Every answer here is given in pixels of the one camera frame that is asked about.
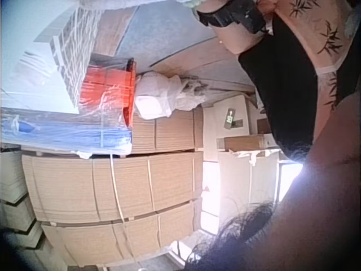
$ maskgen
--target window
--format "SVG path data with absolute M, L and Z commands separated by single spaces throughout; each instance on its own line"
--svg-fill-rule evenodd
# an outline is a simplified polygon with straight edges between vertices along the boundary
M 279 183 L 276 200 L 281 202 L 290 188 L 293 180 L 299 175 L 303 165 L 297 163 L 279 164 Z

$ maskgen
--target white plastic bag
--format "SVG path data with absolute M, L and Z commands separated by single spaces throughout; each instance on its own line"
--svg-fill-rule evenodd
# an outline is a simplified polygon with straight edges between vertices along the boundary
M 206 101 L 204 87 L 199 81 L 183 81 L 186 87 L 178 94 L 175 109 L 190 111 Z
M 135 106 L 145 120 L 169 117 L 183 85 L 179 76 L 167 78 L 156 72 L 142 76 L 135 89 Z
M 167 78 L 156 72 L 144 74 L 135 89 L 135 106 L 145 120 L 169 117 L 175 110 L 190 111 L 205 101 L 205 87 L 197 80 Z

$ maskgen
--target floral patterned fabric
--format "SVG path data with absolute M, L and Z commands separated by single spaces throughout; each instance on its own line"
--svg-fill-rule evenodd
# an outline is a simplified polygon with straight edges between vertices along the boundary
M 346 0 L 278 0 L 276 4 L 276 14 L 298 38 L 318 75 L 314 141 L 335 107 L 336 72 L 349 52 L 358 27 L 352 25 L 353 35 L 346 34 L 346 21 L 352 10 Z

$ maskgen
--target cardboard sheet stack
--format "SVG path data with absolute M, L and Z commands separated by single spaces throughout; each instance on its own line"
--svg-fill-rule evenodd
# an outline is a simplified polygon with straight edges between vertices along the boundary
M 28 196 L 21 163 L 21 151 L 5 151 L 0 154 L 0 158 L 0 221 L 1 227 L 6 231 L 5 237 L 13 246 L 19 249 L 26 262 L 32 262 L 28 255 L 40 253 L 49 263 L 46 266 L 62 266 L 62 268 L 48 270 L 66 270 L 65 262 L 52 251 L 49 243 L 47 243 L 48 248 L 46 250 L 43 249 L 43 244 L 46 240 L 41 223 L 35 218 Z
M 35 216 L 67 265 L 135 261 L 200 228 L 202 122 L 201 108 L 134 116 L 126 158 L 23 152 Z

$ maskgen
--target orange plastic crate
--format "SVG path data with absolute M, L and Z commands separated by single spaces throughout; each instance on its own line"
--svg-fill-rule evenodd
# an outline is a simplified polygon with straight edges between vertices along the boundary
M 122 110 L 127 126 L 132 124 L 134 92 L 135 92 L 135 62 L 130 71 L 100 66 L 88 66 L 82 84 L 80 107 L 103 110 Z

